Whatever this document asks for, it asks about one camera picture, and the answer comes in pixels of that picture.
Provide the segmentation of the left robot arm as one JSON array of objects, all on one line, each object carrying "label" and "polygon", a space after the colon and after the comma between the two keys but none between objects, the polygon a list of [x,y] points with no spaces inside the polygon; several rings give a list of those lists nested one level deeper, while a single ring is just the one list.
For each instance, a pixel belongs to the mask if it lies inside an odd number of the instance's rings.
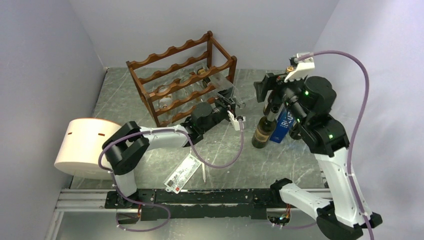
[{"label": "left robot arm", "polygon": [[226,95],[220,95],[214,103],[198,103],[184,122],[175,126],[149,128],[129,121],[103,143],[98,165],[111,175],[119,192],[118,201],[132,208],[139,200],[134,170],[146,152],[194,147],[223,120],[229,121],[236,131],[244,129],[246,118],[236,115],[236,102]]}]

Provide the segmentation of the blue square bottle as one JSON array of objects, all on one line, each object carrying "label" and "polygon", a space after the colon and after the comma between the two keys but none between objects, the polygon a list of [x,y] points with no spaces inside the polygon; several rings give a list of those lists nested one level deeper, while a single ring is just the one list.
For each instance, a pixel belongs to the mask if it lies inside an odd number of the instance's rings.
[{"label": "blue square bottle", "polygon": [[277,118],[277,126],[271,134],[269,140],[274,143],[281,143],[294,124],[293,116],[286,110],[282,110]]}]

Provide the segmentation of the dark red wine bottle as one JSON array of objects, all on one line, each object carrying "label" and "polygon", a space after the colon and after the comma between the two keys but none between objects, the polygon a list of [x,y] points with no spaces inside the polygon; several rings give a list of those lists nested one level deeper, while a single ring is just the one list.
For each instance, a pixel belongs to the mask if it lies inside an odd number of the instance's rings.
[{"label": "dark red wine bottle", "polygon": [[278,81],[280,79],[284,79],[288,73],[292,72],[294,68],[292,66],[289,66],[286,68],[284,72],[270,72],[267,73],[265,76],[266,84],[264,91],[266,93],[265,95],[265,105],[263,107],[263,115],[267,116],[272,108],[277,107],[279,112],[281,110],[282,105],[282,97],[280,93],[280,89],[277,88]]}]

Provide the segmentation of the clear bottle rack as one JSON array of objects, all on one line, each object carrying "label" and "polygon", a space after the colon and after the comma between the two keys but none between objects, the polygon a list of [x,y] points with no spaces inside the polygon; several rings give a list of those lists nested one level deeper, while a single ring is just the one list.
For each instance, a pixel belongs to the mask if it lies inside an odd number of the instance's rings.
[{"label": "clear bottle rack", "polygon": [[220,72],[210,76],[209,79],[220,98],[224,99],[230,105],[235,105],[239,109],[243,109],[246,106],[238,88]]}]

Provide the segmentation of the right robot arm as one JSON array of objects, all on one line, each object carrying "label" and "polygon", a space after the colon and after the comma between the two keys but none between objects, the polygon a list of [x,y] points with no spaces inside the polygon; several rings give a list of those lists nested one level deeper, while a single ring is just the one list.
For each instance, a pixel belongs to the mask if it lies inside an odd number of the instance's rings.
[{"label": "right robot arm", "polygon": [[365,229],[379,226],[381,215],[370,210],[357,186],[349,157],[351,140],[330,114],[337,96],[330,81],[321,76],[289,81],[287,74],[268,73],[253,86],[257,102],[270,97],[269,107],[284,107],[292,115],[293,131],[314,155],[332,195],[331,200],[318,197],[284,178],[270,186],[270,202],[298,208],[330,240],[357,240]]}]

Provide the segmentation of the green bottle brown label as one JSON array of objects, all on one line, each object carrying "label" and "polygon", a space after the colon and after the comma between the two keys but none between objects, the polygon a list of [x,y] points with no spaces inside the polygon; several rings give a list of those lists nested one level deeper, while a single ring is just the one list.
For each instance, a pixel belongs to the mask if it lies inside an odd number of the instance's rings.
[{"label": "green bottle brown label", "polygon": [[270,112],[259,120],[251,140],[255,148],[262,149],[267,145],[272,133],[277,127],[276,117],[279,109],[278,106],[273,106]]}]

